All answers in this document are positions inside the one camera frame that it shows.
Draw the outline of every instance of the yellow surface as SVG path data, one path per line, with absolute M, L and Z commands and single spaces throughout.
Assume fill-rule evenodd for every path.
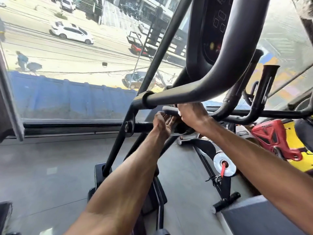
M 298 149 L 303 148 L 303 143 L 298 139 L 297 135 L 295 134 L 295 122 L 288 122 L 284 124 L 287 134 L 287 143 L 291 149 Z M 288 162 L 294 166 L 295 168 L 305 172 L 307 170 L 313 169 L 313 155 L 310 155 L 311 152 L 308 151 L 307 153 L 302 153 L 303 159 L 301 161 L 293 161 L 288 160 Z

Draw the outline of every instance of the forearm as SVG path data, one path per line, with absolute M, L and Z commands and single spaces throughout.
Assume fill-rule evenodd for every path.
M 313 180 L 307 174 L 215 122 L 206 122 L 201 134 L 216 143 L 277 209 L 313 234 Z
M 165 140 L 166 137 L 157 129 L 150 132 L 139 148 L 104 180 L 87 204 L 76 224 L 89 221 L 89 231 L 81 228 L 86 231 L 76 232 L 131 233 L 153 180 Z

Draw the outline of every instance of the display screen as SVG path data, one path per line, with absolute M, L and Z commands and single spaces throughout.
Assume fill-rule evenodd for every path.
M 232 4 L 233 0 L 208 1 L 202 43 L 206 60 L 212 65 L 221 51 Z

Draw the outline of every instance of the gray floor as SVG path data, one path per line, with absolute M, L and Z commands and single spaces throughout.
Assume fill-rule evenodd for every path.
M 11 230 L 23 235 L 62 234 L 84 209 L 87 192 L 94 186 L 94 165 L 106 161 L 115 138 L 75 140 L 79 138 L 26 139 L 24 144 L 10 139 L 0 145 L 0 201 L 13 202 Z M 132 137 L 124 142 L 113 169 L 134 141 Z M 224 235 L 209 209 L 219 195 L 211 182 L 205 182 L 208 175 L 193 148 L 174 144 L 158 165 L 168 198 L 164 227 L 173 235 Z M 233 187 L 243 198 L 249 196 L 236 178 Z M 152 234 L 155 214 L 145 222 Z

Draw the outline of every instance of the elliptical machine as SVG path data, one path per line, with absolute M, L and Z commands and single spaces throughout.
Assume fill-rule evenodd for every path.
M 225 98 L 223 105 L 211 114 L 217 121 L 248 124 L 254 122 L 258 117 L 305 118 L 313 113 L 313 97 L 311 97 L 309 106 L 304 110 L 264 110 L 267 95 L 278 69 L 278 66 L 274 65 L 264 67 L 263 76 L 258 85 L 256 97 L 253 99 L 251 110 L 237 110 L 234 112 L 242 90 L 245 89 L 246 81 L 249 79 L 248 76 L 252 74 L 253 67 L 251 67 L 251 64 L 256 64 L 257 57 L 253 60 L 253 56 L 258 56 L 258 53 L 260 53 L 256 51 L 256 45 L 263 28 L 269 0 L 193 0 L 186 67 L 183 68 L 173 86 L 166 87 L 163 92 L 159 93 L 147 91 L 191 2 L 192 0 L 180 0 L 140 86 L 138 95 L 128 109 L 108 160 L 95 166 L 95 188 L 90 190 L 89 199 L 112 172 L 112 164 L 125 138 L 132 136 L 134 133 L 141 133 L 128 152 L 126 156 L 128 157 L 151 131 L 153 127 L 151 122 L 135 121 L 139 110 L 151 109 L 150 114 L 155 114 L 164 105 L 173 106 L 179 103 L 205 101 L 231 88 L 232 90 Z M 216 15 L 218 10 L 222 11 L 224 15 Z M 180 123 L 174 129 L 173 136 L 165 142 L 161 155 L 179 135 L 193 132 L 193 129 L 184 123 Z M 211 148 L 213 152 L 212 146 L 206 145 L 202 149 L 209 151 L 208 148 Z M 163 208 L 167 199 L 158 180 L 158 173 L 157 168 L 142 209 L 142 215 L 157 210 L 156 234 L 166 235 L 170 234 L 163 228 Z M 230 177 L 225 176 L 224 178 L 221 181 L 221 186 L 229 187 Z M 139 224 L 143 225 L 141 216 L 137 220 L 133 234 L 140 234 Z

